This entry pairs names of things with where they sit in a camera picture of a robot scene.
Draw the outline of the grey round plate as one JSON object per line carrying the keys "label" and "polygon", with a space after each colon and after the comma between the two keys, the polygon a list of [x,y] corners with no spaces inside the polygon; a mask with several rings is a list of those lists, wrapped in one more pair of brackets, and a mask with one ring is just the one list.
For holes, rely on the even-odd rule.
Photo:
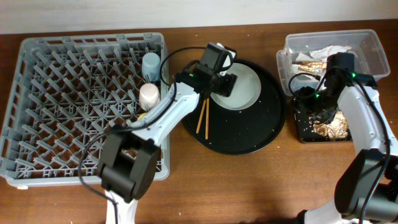
{"label": "grey round plate", "polygon": [[227,110],[243,110],[253,105],[261,94],[257,73],[242,63],[234,63],[227,73],[237,76],[231,95],[225,97],[212,93],[212,100]]}

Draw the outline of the brown food scraps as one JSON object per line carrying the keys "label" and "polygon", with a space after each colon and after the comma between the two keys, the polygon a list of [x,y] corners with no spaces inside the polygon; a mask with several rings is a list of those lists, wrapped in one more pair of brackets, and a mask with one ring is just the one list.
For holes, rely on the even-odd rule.
{"label": "brown food scraps", "polygon": [[337,110],[330,123],[320,123],[315,121],[312,132],[331,141],[340,141],[348,137],[348,122],[341,110]]}

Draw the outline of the gold foil wrapper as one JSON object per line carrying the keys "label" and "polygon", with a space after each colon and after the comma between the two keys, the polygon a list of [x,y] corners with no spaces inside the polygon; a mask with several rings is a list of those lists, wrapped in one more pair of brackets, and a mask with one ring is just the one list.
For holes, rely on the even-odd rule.
{"label": "gold foil wrapper", "polygon": [[292,67],[301,72],[321,74],[326,70],[326,63],[313,61],[294,62]]}

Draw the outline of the white napkin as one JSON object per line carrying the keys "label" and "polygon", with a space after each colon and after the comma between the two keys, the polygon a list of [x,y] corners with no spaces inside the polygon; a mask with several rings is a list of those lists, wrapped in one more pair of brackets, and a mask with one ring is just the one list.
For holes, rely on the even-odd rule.
{"label": "white napkin", "polygon": [[[303,62],[303,61],[313,61],[313,62],[324,62],[326,63],[327,58],[331,55],[337,53],[346,53],[351,50],[349,46],[331,45],[320,50],[310,51],[309,53],[299,53],[297,58],[292,62]],[[295,73],[300,73],[301,71],[294,69]]]}

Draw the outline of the pink cup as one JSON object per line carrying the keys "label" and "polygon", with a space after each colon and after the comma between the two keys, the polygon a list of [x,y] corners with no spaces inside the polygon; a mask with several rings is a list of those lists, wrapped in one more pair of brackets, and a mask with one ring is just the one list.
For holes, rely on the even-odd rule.
{"label": "pink cup", "polygon": [[152,83],[145,83],[139,90],[139,104],[145,111],[150,111],[160,101],[160,92]]}

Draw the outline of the light blue cup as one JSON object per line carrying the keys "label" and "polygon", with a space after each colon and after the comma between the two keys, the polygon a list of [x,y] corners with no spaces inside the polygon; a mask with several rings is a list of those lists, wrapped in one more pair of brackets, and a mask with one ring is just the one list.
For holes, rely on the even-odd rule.
{"label": "light blue cup", "polygon": [[148,82],[160,80],[160,57],[153,52],[146,53],[142,58],[142,74]]}

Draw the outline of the yellow bowl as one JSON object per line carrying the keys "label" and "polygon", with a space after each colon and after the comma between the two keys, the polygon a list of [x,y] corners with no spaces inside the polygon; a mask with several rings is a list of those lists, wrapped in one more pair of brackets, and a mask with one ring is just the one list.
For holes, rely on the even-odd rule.
{"label": "yellow bowl", "polygon": [[146,115],[147,115],[147,113],[142,113],[141,115],[139,115],[137,121],[142,120]]}

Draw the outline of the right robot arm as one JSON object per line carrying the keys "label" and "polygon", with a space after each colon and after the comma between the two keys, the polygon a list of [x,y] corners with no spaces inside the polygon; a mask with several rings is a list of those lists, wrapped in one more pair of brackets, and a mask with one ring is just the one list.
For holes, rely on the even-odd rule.
{"label": "right robot arm", "polygon": [[333,54],[317,88],[293,92],[295,110],[320,124],[343,112],[356,157],[335,187],[332,201],[303,210],[297,223],[396,223],[397,138],[379,102],[372,75],[355,72],[354,55]]}

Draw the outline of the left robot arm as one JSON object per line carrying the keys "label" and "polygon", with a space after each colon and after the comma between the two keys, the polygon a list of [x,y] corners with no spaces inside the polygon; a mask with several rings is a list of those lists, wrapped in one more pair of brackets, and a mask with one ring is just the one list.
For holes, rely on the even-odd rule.
{"label": "left robot arm", "polygon": [[227,71],[235,59],[235,50],[209,43],[201,59],[176,74],[167,95],[143,118],[107,133],[97,169],[109,205],[107,223],[134,223],[137,202],[154,180],[162,142],[199,102],[213,93],[231,95],[237,76]]}

